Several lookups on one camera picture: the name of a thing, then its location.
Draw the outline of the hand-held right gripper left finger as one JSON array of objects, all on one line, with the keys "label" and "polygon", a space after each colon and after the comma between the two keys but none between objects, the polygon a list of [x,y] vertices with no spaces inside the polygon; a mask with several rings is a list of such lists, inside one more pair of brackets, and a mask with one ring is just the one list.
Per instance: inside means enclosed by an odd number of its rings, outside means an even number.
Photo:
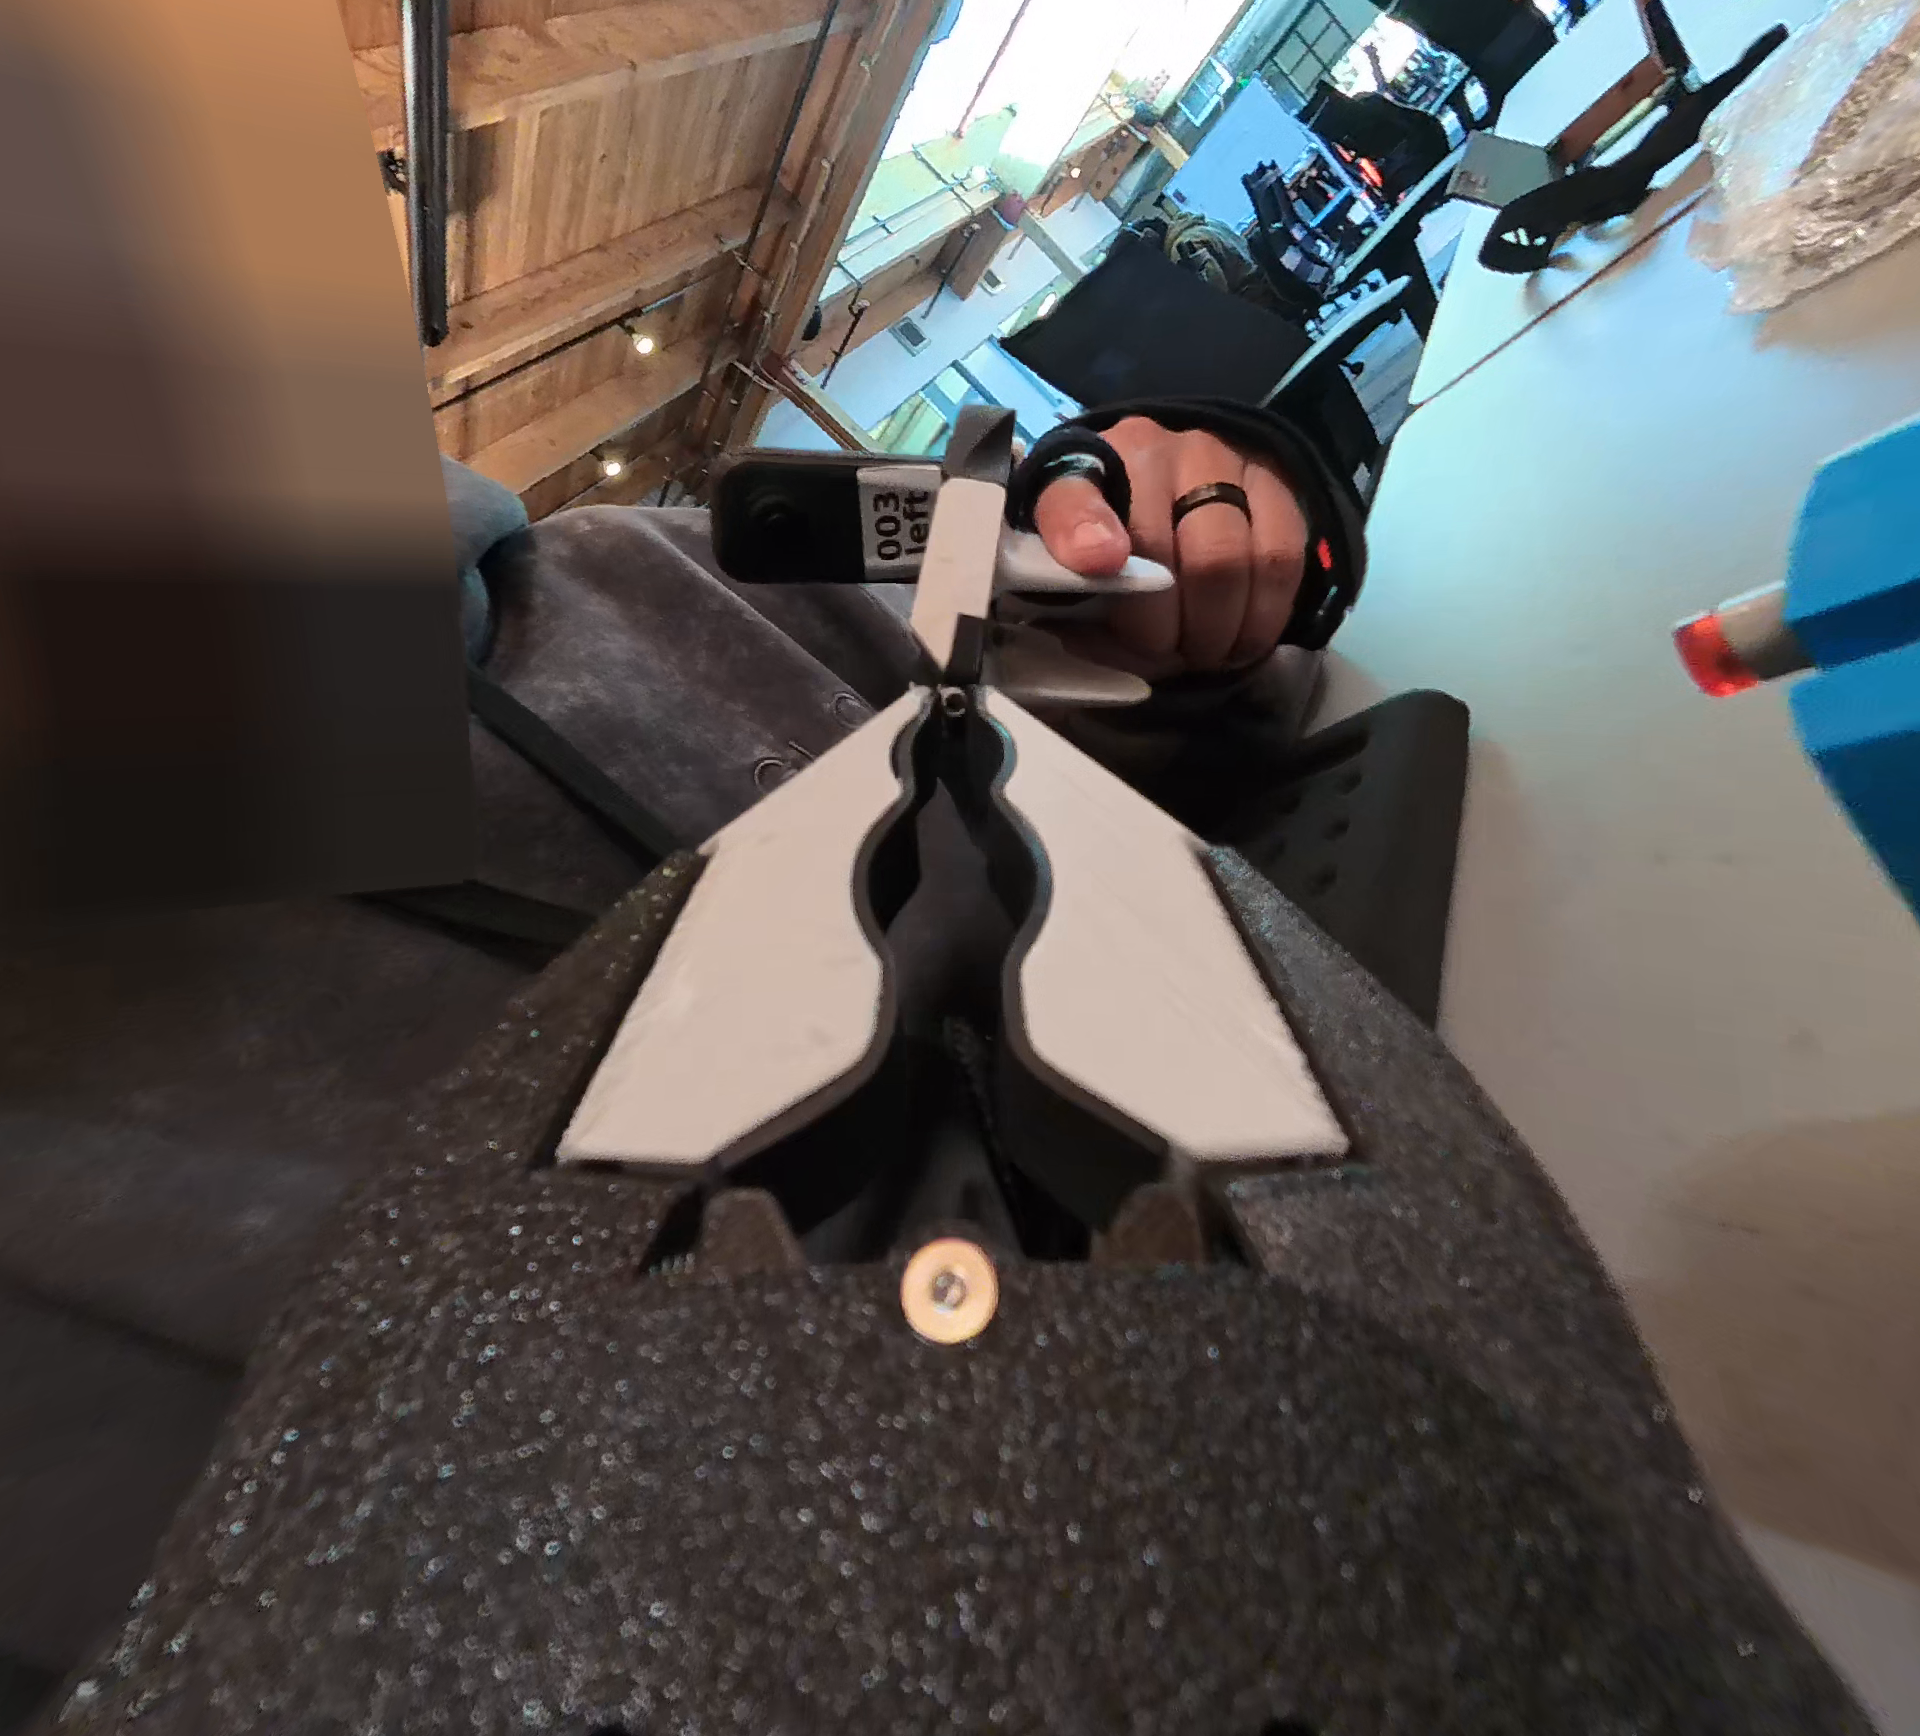
[{"label": "hand-held right gripper left finger", "polygon": [[556,1146],[560,1163],[735,1169],[838,1105],[898,1023],[887,932],[920,878],[911,689],[708,837]]}]

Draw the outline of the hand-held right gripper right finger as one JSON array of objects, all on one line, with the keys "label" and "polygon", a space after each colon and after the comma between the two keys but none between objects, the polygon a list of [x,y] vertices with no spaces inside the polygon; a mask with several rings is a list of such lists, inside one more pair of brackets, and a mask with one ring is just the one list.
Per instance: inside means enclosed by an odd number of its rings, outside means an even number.
[{"label": "hand-held right gripper right finger", "polygon": [[1342,1158],[1350,1137],[1198,836],[1014,700],[984,716],[1037,861],[1013,957],[1021,1039],[1068,1096],[1201,1168]]}]

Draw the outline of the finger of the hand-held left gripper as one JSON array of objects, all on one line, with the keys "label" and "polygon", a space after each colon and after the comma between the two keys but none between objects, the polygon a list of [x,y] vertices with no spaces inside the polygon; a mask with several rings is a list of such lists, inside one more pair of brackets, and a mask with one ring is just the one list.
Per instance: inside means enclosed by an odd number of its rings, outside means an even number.
[{"label": "finger of the hand-held left gripper", "polygon": [[1006,490],[986,479],[944,479],[911,605],[920,680],[933,688],[980,682],[997,596]]}]

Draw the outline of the blue brick toy car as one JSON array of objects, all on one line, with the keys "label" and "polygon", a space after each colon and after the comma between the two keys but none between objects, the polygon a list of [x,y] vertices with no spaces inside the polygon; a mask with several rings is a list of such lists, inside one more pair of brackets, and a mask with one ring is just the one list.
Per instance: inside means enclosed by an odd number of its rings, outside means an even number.
[{"label": "blue brick toy car", "polygon": [[1909,913],[1918,912],[1918,420],[1815,472],[1785,575],[1673,631],[1711,697],[1789,682],[1795,738]]}]

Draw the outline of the person's left hand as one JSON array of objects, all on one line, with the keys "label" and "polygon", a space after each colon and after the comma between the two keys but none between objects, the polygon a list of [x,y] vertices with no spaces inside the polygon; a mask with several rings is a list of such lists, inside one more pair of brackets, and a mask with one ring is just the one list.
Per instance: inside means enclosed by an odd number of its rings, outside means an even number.
[{"label": "person's left hand", "polygon": [[1173,585],[1104,597],[1101,622],[1065,626],[1065,643],[1148,682],[1265,661],[1284,638],[1310,547],[1308,515],[1284,478],[1204,428],[1131,416],[1104,440],[1131,479],[1129,515],[1093,478],[1071,475],[1037,497],[1034,529],[1075,573],[1116,573],[1142,558]]}]

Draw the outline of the black office chair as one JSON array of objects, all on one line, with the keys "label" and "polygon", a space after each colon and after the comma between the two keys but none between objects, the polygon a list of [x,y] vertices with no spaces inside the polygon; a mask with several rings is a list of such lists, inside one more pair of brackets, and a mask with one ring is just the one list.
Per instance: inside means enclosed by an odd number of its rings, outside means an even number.
[{"label": "black office chair", "polygon": [[1320,436],[1337,472],[1369,505],[1385,444],[1346,361],[1415,308],[1413,282],[1392,277],[1313,333],[1213,285],[1151,242],[1122,236],[1045,313],[998,343],[1087,410],[1214,399],[1282,411]]}]

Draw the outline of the wooden pillar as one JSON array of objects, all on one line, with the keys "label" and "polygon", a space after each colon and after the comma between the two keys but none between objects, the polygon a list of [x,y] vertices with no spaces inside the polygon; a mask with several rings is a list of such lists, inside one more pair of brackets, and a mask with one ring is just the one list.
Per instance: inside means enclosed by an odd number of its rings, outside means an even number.
[{"label": "wooden pillar", "polygon": [[944,5],[828,0],[702,367],[684,432],[695,464],[758,428],[762,379],[802,339]]}]

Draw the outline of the black ceiling pipe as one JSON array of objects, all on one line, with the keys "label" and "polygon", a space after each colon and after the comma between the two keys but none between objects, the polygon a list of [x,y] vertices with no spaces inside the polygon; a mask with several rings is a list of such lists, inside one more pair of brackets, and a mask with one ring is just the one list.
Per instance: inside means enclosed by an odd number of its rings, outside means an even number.
[{"label": "black ceiling pipe", "polygon": [[452,0],[396,0],[403,110],[403,201],[413,308],[423,345],[448,335],[452,201]]}]

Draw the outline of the black folding stand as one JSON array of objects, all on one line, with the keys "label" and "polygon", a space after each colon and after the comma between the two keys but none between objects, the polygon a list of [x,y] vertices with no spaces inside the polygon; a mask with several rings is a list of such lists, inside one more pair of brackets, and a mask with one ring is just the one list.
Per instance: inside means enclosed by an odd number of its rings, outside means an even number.
[{"label": "black folding stand", "polygon": [[1717,107],[1790,35],[1787,24],[1770,24],[1734,64],[1707,76],[1665,0],[1635,0],[1635,9],[1643,53],[1558,135],[1538,144],[1482,129],[1466,141],[1448,187],[1494,212],[1481,267],[1536,276],[1568,236],[1635,215]]}]

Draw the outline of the crumpled clear plastic bag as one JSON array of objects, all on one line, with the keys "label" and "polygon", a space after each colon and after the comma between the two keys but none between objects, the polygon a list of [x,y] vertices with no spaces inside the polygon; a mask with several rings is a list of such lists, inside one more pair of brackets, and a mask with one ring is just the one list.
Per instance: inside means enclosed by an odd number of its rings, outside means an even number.
[{"label": "crumpled clear plastic bag", "polygon": [[1705,121],[1690,250],[1772,313],[1918,232],[1918,0],[1832,0]]}]

